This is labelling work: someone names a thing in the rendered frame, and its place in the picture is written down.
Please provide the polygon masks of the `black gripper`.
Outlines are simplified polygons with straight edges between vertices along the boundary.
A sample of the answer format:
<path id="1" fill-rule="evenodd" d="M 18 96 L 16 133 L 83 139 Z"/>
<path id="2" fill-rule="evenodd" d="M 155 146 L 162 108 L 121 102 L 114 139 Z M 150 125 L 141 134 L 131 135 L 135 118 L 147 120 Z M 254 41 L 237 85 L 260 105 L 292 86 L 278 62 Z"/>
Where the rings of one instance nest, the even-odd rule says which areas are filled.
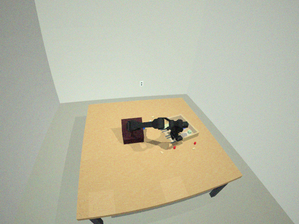
<path id="1" fill-rule="evenodd" d="M 173 127 L 170 127 L 170 128 L 168 128 L 167 130 L 168 130 L 168 131 L 171 130 L 171 131 L 170 131 L 170 135 L 171 135 L 172 140 L 175 139 L 176 141 L 180 141 L 180 140 L 183 139 L 183 138 L 178 134 L 178 131 L 179 131 L 180 129 L 173 129 Z"/>

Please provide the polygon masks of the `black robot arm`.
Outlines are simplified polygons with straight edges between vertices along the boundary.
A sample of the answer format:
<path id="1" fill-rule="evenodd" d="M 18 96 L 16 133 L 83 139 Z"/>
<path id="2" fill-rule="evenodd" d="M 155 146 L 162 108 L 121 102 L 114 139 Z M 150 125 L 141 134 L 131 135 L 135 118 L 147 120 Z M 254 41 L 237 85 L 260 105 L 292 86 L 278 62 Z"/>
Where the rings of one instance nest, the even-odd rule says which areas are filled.
<path id="1" fill-rule="evenodd" d="M 164 119 L 169 121 L 169 127 L 165 129 L 164 125 Z M 167 130 L 170 127 L 173 127 L 173 129 L 180 129 L 178 133 L 183 131 L 183 128 L 188 128 L 189 123 L 183 122 L 181 119 L 178 119 L 177 121 L 170 120 L 168 118 L 157 118 L 154 119 L 152 122 L 138 122 L 135 120 L 131 120 L 127 122 L 127 131 L 136 131 L 140 130 L 141 128 L 147 128 L 147 127 L 153 127 L 154 129 L 158 130 Z"/>

